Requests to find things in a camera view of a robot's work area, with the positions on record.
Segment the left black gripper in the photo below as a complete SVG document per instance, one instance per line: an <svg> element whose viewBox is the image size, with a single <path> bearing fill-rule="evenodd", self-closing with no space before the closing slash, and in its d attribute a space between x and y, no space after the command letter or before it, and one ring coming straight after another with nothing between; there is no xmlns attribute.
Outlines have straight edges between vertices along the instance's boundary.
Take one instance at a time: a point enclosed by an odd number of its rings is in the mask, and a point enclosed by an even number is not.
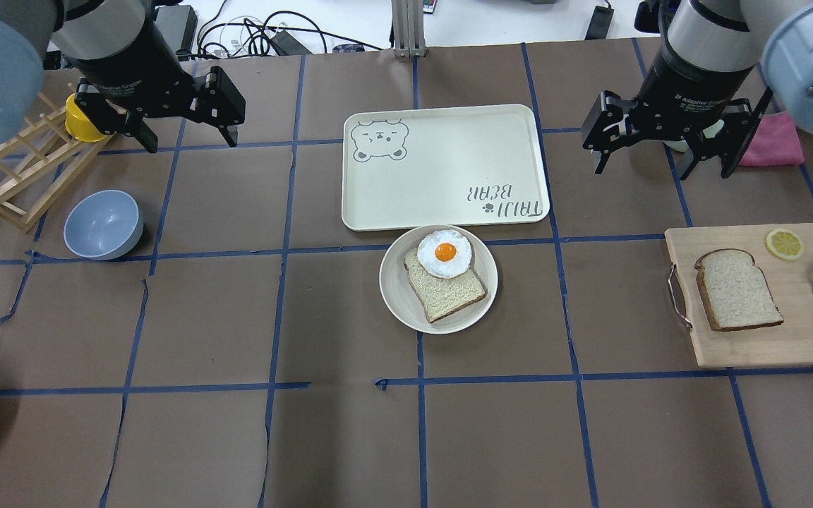
<svg viewBox="0 0 813 508"><path fill-rule="evenodd" d="M238 147L246 120L246 99L222 67L194 77L171 56L74 60L84 81L75 102L107 134L133 138L155 153L158 136L144 118L185 118L217 128L229 147Z"/></svg>

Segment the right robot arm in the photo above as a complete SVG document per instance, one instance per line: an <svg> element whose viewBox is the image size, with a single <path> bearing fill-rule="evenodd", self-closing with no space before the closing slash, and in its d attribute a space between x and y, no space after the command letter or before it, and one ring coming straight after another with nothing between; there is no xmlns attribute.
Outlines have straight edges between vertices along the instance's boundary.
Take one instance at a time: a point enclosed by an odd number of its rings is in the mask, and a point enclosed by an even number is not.
<svg viewBox="0 0 813 508"><path fill-rule="evenodd" d="M683 178L714 157L732 176L772 99L813 134L813 1L642 1L635 26L661 49L633 99L604 90L584 120L597 174L658 140L686 143Z"/></svg>

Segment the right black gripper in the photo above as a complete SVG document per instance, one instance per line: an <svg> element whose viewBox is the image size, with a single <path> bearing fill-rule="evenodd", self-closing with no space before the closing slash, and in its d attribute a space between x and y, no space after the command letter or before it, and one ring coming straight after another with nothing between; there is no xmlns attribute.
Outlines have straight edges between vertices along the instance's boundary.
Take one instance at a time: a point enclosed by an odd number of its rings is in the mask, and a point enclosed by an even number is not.
<svg viewBox="0 0 813 508"><path fill-rule="evenodd" d="M726 153L721 178L735 173L774 101L765 87L755 102L735 97L725 83L675 83L647 78L636 97L604 90L582 126L582 147L594 155L602 174L612 154L645 140L681 142L691 153Z"/></svg>

